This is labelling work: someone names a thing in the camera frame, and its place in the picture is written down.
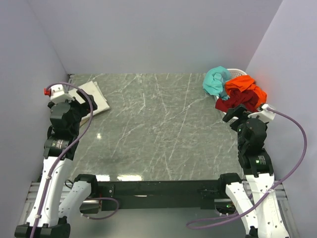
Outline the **teal t shirt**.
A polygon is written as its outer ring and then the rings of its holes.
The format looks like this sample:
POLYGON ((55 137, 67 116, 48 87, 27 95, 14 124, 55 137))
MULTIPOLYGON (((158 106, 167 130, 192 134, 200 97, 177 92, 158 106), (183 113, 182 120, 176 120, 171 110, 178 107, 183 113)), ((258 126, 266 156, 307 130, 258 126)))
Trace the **teal t shirt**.
POLYGON ((228 69, 218 66, 210 69, 203 80, 203 89, 212 96, 218 96, 227 100, 229 96, 225 91, 225 83, 229 81, 231 74, 228 69))

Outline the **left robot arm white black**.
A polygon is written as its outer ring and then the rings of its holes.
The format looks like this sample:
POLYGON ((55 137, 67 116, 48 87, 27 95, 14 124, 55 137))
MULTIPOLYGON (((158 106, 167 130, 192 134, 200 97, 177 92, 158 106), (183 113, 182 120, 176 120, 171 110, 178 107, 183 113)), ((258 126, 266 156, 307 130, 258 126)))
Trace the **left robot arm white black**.
POLYGON ((81 119, 92 115, 97 104, 92 95, 83 90, 77 94, 84 100, 79 103, 75 97, 64 93, 58 102, 52 98, 48 104, 51 110, 51 125, 44 146, 43 172, 33 208, 23 225, 15 229, 16 238, 67 238, 71 222, 80 215, 85 199, 99 196, 95 175, 80 174, 61 200, 74 154, 82 137, 79 134, 81 119))

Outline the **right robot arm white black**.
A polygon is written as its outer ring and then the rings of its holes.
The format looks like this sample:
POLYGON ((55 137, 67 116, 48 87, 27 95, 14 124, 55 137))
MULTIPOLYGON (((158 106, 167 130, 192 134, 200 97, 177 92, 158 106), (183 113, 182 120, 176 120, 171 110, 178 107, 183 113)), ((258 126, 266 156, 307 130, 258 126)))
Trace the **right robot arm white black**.
POLYGON ((223 174, 219 178, 217 192, 230 198, 245 227, 248 238, 288 238, 279 210, 276 192, 272 188, 275 177, 271 158, 264 148, 267 124, 274 114, 266 110, 252 113, 240 104, 229 109, 224 122, 236 118, 230 124, 237 132, 238 161, 243 169, 251 194, 248 195, 237 174, 223 174))

